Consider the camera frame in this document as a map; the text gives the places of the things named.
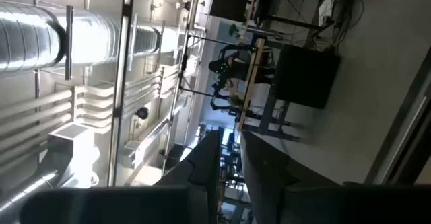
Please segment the white ceiling pipe bundle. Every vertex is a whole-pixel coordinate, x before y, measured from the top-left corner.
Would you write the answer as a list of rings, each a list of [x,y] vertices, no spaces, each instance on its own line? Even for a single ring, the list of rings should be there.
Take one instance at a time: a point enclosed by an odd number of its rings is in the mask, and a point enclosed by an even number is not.
[[[161,66],[155,73],[125,84],[125,118],[156,98],[172,92],[178,70]],[[0,109],[0,172],[31,157],[48,131],[68,122],[104,134],[111,128],[114,88],[72,86],[62,91]]]

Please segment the large silver ventilation duct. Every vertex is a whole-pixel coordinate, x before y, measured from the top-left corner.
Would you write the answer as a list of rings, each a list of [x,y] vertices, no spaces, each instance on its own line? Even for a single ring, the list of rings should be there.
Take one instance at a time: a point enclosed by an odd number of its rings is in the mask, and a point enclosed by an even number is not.
[[[0,2],[0,75],[65,64],[65,9]],[[76,9],[72,25],[74,65],[114,63],[121,19]],[[138,22],[133,56],[146,57],[178,48],[180,30]]]

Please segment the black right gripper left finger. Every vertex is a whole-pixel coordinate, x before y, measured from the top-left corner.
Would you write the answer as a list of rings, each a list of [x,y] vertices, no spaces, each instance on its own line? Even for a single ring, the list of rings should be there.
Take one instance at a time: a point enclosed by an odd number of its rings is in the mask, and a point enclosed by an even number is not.
[[[221,136],[206,134],[191,152],[156,182],[163,189],[157,224],[217,224]]]

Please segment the wooden workbench with metal legs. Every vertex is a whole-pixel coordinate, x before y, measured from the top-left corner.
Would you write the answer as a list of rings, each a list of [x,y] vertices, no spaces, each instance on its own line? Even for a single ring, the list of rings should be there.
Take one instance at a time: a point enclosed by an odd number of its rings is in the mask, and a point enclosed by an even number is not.
[[[284,126],[290,128],[300,128],[299,124],[285,121],[285,117],[290,106],[289,101],[284,101],[281,107],[281,112],[276,117],[273,116],[275,104],[277,103],[277,98],[275,96],[275,83],[278,80],[278,75],[275,75],[275,79],[273,79],[273,82],[271,83],[262,115],[253,114],[249,109],[251,106],[251,98],[253,96],[257,69],[261,67],[261,60],[266,46],[270,49],[282,49],[283,44],[267,41],[263,38],[257,39],[255,43],[255,51],[251,57],[251,64],[248,68],[246,77],[246,91],[243,105],[240,109],[240,117],[238,120],[237,129],[239,132],[245,130],[298,143],[301,140],[300,137],[285,133],[283,131]]]

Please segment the white power box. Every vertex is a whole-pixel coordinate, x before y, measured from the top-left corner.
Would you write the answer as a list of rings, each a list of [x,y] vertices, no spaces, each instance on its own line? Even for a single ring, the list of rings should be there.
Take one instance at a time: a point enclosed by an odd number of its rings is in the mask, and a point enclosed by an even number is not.
[[[333,21],[333,2],[334,0],[323,0],[318,9],[318,25],[326,26]]]

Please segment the grey door frame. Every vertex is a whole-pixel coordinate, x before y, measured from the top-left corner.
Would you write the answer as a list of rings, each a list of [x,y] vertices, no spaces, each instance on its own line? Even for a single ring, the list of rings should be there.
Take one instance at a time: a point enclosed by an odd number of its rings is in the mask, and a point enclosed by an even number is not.
[[[416,76],[414,77],[401,103],[393,123],[383,140],[381,148],[368,171],[365,183],[380,184],[386,182],[397,158],[407,145],[407,138],[420,119],[430,98],[426,96],[431,83],[431,47],[428,49]]]

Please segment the white square air duct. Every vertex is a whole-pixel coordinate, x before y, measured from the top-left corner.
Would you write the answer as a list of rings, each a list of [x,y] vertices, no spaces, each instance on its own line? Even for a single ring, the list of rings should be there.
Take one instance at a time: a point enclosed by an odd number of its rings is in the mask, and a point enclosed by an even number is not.
[[[100,157],[94,131],[84,125],[67,123],[48,134],[47,155],[59,174],[58,187],[90,188],[100,179],[93,165]]]

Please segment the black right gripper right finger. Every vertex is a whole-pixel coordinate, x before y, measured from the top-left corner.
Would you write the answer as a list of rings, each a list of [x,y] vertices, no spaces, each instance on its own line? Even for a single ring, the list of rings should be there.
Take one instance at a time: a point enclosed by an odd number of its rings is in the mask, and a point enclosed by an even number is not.
[[[295,190],[333,187],[338,183],[302,165],[249,131],[242,131],[241,160],[257,224],[314,223],[307,202]]]

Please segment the black cabinet box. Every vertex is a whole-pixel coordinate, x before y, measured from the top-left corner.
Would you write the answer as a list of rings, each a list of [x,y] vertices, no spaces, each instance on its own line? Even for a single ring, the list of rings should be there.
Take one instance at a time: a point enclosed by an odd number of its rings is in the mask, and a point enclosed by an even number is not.
[[[270,94],[277,100],[323,109],[340,62],[332,52],[285,45],[276,64]]]

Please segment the long ceiling light strip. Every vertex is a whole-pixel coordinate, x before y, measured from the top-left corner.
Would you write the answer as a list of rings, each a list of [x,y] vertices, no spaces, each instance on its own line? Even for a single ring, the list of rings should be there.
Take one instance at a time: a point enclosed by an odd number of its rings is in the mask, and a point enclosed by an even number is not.
[[[121,26],[119,35],[119,54],[117,57],[116,77],[114,84],[111,142],[108,156],[107,186],[113,187],[117,178],[117,157],[119,142],[121,140],[121,128],[123,121],[123,105],[125,99],[125,82],[127,77],[127,63],[129,60],[129,47],[131,36],[131,24],[133,17],[134,0],[123,0],[121,10]]]

